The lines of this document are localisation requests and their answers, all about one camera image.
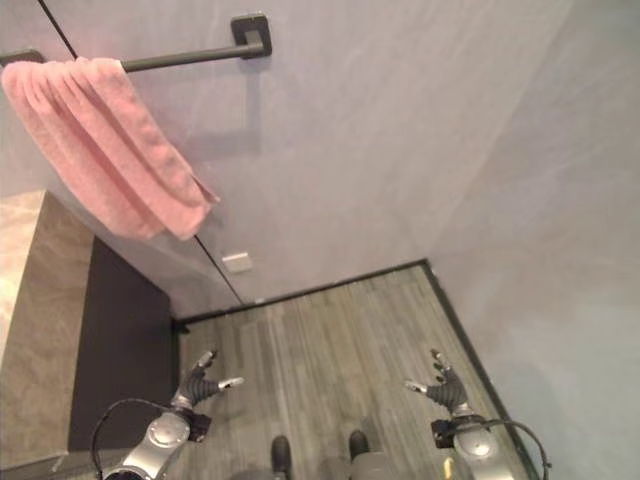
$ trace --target gray robotic arm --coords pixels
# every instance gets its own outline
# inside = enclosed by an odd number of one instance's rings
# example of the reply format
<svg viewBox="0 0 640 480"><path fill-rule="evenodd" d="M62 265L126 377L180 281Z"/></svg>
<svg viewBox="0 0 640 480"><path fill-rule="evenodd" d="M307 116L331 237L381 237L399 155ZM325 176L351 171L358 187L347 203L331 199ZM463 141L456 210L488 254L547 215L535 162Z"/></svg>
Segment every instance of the gray robotic arm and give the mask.
<svg viewBox="0 0 640 480"><path fill-rule="evenodd" d="M205 371L215 356L215 351L209 351L198 360L178 387L171 406L151 422L142 441L108 473L106 480L163 478L187 441L204 440L211 419L196 414L194 407L200 401L244 382L241 377L222 381L205 380Z"/></svg>
<svg viewBox="0 0 640 480"><path fill-rule="evenodd" d="M454 448L458 455L455 468L474 480L514 480L507 467L495 435L483 426L485 419L469 406L467 392L460 378L442 353L432 350L435 368L440 372L440 385L423 385L411 380L405 386L444 406L450 420L432 422L438 448Z"/></svg>

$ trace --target gray floor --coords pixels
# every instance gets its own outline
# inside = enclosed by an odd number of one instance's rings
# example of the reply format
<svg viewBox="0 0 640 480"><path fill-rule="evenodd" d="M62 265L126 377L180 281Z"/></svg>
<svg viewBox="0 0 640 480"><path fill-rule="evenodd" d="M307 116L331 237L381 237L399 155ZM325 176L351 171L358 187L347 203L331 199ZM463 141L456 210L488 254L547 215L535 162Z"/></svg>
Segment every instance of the gray floor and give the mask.
<svg viewBox="0 0 640 480"><path fill-rule="evenodd" d="M199 408L213 417L210 434L168 478L261 478L271 439L286 434L298 480L346 479L355 428L399 479L443 478L447 452L434 448L429 422L446 412L402 387L406 377L434 382L432 347L447 353L477 411L496 416L419 267L196 324L182 338L183 368L214 345L212 376L247 381Z"/></svg>

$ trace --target electrical outlet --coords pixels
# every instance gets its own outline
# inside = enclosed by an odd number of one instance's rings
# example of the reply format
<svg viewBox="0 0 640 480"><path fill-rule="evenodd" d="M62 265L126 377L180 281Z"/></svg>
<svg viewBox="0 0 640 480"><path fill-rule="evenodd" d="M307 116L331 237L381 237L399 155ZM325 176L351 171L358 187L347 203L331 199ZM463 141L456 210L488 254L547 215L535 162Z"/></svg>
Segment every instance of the electrical outlet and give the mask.
<svg viewBox="0 0 640 480"><path fill-rule="evenodd" d="M248 252L234 253L233 255L222 257L222 263L224 263L229 273L246 272L253 268Z"/></svg>

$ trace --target black towel bar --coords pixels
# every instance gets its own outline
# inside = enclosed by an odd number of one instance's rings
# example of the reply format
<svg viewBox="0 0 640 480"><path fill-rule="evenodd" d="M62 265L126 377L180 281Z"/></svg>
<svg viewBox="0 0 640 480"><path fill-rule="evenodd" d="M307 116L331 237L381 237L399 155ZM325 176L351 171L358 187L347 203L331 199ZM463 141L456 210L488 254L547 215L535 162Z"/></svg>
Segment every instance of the black towel bar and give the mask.
<svg viewBox="0 0 640 480"><path fill-rule="evenodd" d="M174 55L163 55L139 60L125 60L122 62L122 67L125 72L139 72L153 68L211 62L214 60L224 60L226 58L250 59L271 55L272 47L269 22L264 14L256 13L233 17L231 19L231 32L236 42L236 45L232 47L177 53ZM19 60L40 63L45 61L42 54L34 49L0 55L0 64L3 66Z"/></svg>

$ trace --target towel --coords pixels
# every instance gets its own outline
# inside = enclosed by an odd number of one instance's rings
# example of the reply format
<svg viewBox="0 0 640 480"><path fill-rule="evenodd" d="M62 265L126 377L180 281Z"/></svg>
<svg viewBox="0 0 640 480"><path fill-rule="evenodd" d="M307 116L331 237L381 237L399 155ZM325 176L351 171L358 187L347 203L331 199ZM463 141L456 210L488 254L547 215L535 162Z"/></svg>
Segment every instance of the towel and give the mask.
<svg viewBox="0 0 640 480"><path fill-rule="evenodd" d="M9 102L58 175L111 232L193 236L219 198L166 139L118 60L15 62Z"/></svg>

